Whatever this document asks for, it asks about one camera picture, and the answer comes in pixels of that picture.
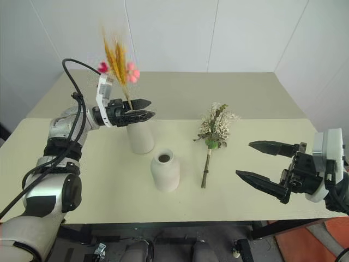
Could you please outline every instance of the pink flower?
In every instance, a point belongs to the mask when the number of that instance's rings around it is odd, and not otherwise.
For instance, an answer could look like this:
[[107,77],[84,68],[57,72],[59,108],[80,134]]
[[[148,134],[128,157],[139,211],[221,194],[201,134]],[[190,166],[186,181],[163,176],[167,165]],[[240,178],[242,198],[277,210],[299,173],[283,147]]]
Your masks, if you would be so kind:
[[140,78],[140,71],[136,69],[136,65],[133,62],[127,63],[127,81],[135,84]]
[[108,71],[109,71],[108,65],[105,62],[101,62],[97,71],[102,73],[102,74],[108,73]]

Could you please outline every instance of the vase opening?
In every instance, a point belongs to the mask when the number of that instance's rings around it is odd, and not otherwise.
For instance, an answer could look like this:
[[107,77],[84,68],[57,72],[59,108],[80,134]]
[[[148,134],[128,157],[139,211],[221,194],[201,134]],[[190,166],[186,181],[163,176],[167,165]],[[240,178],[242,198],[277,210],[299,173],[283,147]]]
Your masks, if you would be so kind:
[[166,163],[171,159],[171,157],[168,154],[162,154],[159,156],[159,161],[162,163]]

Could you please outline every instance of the flower stem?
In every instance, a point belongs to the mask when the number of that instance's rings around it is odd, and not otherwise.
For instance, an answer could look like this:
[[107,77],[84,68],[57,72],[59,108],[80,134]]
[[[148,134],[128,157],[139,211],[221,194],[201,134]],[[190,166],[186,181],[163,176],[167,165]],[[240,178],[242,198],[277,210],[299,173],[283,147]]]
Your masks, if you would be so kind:
[[211,152],[212,152],[211,149],[207,150],[207,157],[206,157],[205,169],[203,171],[201,188],[206,188],[206,177],[207,177],[207,174],[208,174],[208,165],[209,165],[209,159],[211,157]]

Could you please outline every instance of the orange floor mat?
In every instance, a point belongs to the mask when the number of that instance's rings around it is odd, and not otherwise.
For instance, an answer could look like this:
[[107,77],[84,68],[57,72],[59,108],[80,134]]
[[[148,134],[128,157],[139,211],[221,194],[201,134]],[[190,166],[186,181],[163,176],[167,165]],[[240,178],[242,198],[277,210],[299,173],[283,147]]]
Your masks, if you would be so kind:
[[277,235],[285,262],[333,262],[336,257],[306,228]]
[[349,247],[349,217],[332,218],[325,222],[327,231],[343,247]]

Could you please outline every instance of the white ceramic vase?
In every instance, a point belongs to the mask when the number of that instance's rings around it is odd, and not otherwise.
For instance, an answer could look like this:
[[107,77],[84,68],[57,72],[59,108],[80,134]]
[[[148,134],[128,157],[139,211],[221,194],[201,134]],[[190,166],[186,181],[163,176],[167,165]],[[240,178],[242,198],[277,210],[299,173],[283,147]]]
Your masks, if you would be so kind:
[[160,150],[151,163],[155,186],[163,192],[174,191],[179,185],[180,164],[169,149]]
[[126,129],[134,153],[146,154],[154,148],[153,134],[147,122],[129,124]]

